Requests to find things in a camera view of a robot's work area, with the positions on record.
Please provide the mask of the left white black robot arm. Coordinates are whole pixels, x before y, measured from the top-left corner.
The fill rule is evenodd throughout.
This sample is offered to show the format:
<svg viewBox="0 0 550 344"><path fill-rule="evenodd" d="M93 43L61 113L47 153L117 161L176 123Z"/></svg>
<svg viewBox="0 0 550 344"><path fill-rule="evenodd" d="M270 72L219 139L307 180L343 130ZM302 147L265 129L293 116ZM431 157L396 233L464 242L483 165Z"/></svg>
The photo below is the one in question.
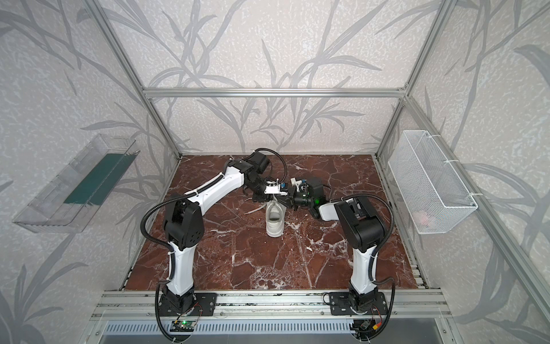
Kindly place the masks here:
<svg viewBox="0 0 550 344"><path fill-rule="evenodd" d="M203 185L180 196L156 204L140 220L140 233L145 239L168 251L168 278L156 288L155 313L168 304L178 315L189 313L197 303L194 296L193 262L196 247L202 240L206 212L231 192L245 187L253 199L266 202L284 196L282 184L288 175L286 161L275 150L258 148L243 159L229 159L221 172ZM164 240L149 234L148 220L165 207Z"/></svg>

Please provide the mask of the white sneaker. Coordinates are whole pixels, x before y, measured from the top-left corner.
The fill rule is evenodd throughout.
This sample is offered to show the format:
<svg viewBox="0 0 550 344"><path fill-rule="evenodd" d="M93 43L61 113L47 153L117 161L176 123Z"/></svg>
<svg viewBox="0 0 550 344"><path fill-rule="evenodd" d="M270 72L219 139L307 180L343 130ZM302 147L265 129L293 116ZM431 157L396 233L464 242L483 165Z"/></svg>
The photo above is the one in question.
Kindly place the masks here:
<svg viewBox="0 0 550 344"><path fill-rule="evenodd" d="M266 205L266 233L270 237L280 237L284 231L286 208L277 200L271 200Z"/></svg>

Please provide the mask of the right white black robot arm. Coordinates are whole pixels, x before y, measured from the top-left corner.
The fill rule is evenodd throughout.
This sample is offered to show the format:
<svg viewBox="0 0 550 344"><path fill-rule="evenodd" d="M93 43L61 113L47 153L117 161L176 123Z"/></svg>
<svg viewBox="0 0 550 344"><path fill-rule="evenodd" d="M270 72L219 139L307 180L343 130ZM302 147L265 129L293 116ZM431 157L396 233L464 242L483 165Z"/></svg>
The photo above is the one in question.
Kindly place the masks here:
<svg viewBox="0 0 550 344"><path fill-rule="evenodd" d="M332 315L389 315L389 305L378 286L392 282L391 277L375 279L378 253L392 234L393 220L385 226L371 201L380 202L386 209L390 206L379 196L357 193L329 200L325 185L318 178L292 179L288 195L282 201L288 208L308 209L314 219L324 222L338 221L345 239L353 249L353 271L346 297L331 293L331 305L337 309Z"/></svg>

